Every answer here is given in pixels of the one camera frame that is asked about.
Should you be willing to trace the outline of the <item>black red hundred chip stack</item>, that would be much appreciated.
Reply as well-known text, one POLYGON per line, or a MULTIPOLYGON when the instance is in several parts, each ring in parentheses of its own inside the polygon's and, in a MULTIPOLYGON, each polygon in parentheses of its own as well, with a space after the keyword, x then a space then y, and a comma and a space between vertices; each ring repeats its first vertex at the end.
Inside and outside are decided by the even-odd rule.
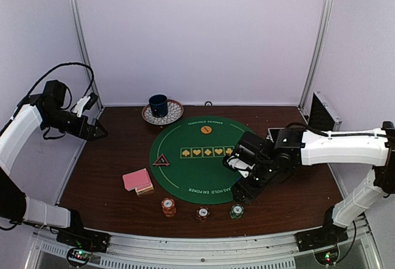
POLYGON ((210 210, 208 207, 200 207, 196 211, 196 219, 200 222, 205 222, 210 215, 210 210))

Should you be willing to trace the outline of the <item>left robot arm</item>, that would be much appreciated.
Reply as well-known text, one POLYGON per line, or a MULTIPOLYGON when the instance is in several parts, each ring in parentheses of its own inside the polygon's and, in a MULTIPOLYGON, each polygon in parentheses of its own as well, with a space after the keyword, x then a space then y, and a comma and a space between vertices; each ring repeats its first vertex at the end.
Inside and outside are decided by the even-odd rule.
POLYGON ((99 120, 89 124, 84 111, 97 101, 98 95, 83 96, 70 111, 63 109, 67 87, 58 80, 48 81, 41 94, 25 97, 15 115, 1 130, 1 217, 13 225, 23 222, 33 225, 65 228, 65 237, 76 247, 89 240, 87 230, 76 223, 77 214, 69 209, 28 197, 12 181, 10 174, 21 149, 36 129, 70 134, 85 141, 105 138, 107 130, 99 120))

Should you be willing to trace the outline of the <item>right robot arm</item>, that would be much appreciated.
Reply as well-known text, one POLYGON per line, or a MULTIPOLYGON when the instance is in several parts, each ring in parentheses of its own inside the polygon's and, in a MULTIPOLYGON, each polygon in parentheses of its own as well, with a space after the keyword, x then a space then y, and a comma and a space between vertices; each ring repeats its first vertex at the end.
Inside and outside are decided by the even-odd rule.
POLYGON ((327 246, 378 199, 394 193, 394 125, 383 122, 372 130, 333 132, 292 122, 284 128, 268 129, 265 138, 245 132, 222 162, 241 175, 231 191, 234 200, 244 204, 253 201, 278 176, 300 166, 370 165, 361 184, 326 211, 316 238, 327 246))

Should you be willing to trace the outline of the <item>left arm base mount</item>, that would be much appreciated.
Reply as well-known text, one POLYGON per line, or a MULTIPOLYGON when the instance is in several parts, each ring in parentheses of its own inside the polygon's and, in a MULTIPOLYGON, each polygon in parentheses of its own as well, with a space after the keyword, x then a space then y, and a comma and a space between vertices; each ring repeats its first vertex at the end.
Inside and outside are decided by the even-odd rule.
POLYGON ((86 230, 82 235, 77 235, 69 231, 59 230, 56 241, 88 252, 106 253, 110 235, 91 230, 86 230))

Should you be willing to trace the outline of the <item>orange big blind button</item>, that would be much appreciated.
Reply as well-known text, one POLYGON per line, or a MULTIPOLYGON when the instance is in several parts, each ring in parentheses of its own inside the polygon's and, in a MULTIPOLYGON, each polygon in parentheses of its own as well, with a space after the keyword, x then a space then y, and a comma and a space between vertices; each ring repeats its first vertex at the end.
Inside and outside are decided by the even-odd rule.
POLYGON ((212 131, 213 131, 213 129, 209 125, 204 125, 201 127, 201 133, 203 133, 204 135, 209 135, 209 134, 211 134, 212 131))

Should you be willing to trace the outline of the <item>green twenty chip stack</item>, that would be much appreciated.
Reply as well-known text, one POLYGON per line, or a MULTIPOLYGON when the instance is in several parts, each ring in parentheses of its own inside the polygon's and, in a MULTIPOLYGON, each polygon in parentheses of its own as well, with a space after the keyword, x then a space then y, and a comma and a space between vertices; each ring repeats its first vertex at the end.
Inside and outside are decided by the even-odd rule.
POLYGON ((240 204, 235 204, 230 209, 230 218, 234 220, 238 220, 244 215, 244 207, 240 204))

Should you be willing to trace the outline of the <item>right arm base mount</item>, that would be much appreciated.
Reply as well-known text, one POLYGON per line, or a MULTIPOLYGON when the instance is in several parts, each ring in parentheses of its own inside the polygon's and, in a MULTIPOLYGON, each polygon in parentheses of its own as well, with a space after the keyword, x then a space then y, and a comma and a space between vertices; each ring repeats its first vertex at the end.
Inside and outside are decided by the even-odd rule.
POLYGON ((299 252, 319 249, 322 247, 335 245, 349 239, 346 231, 340 233, 324 232, 322 229, 298 232, 295 235, 299 252))

